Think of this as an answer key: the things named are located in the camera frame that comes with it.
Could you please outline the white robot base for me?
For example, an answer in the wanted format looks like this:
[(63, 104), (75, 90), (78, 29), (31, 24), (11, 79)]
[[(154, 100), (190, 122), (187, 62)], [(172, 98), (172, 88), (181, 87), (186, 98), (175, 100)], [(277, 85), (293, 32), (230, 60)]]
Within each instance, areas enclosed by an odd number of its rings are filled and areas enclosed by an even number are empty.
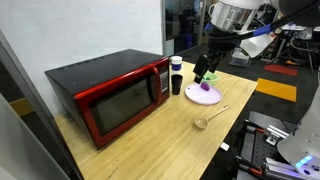
[(320, 86), (306, 114), (277, 149), (306, 180), (320, 180)]

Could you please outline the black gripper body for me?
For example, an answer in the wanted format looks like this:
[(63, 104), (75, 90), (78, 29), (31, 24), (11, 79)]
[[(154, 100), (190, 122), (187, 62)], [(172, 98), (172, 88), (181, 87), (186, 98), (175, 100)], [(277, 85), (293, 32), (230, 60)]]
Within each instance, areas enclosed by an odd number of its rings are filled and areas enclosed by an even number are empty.
[(222, 41), (222, 38), (236, 36), (236, 33), (229, 33), (212, 28), (207, 33), (208, 53), (207, 57), (211, 62), (216, 61), (220, 56), (225, 57), (226, 54), (233, 51), (238, 45), (238, 40)]

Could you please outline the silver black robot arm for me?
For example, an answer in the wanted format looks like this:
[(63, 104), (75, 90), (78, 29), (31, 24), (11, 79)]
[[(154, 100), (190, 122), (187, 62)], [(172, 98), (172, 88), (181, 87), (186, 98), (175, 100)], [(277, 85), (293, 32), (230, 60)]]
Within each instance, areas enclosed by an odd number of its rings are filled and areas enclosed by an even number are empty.
[[(248, 26), (263, 4), (270, 4), (282, 17), (260, 28), (248, 31)], [(215, 72), (227, 53), (245, 39), (269, 34), (294, 22), (304, 27), (320, 25), (320, 0), (218, 0), (209, 11), (212, 28), (207, 33), (209, 51), (200, 55), (193, 69), (194, 81), (200, 83), (207, 71)]]

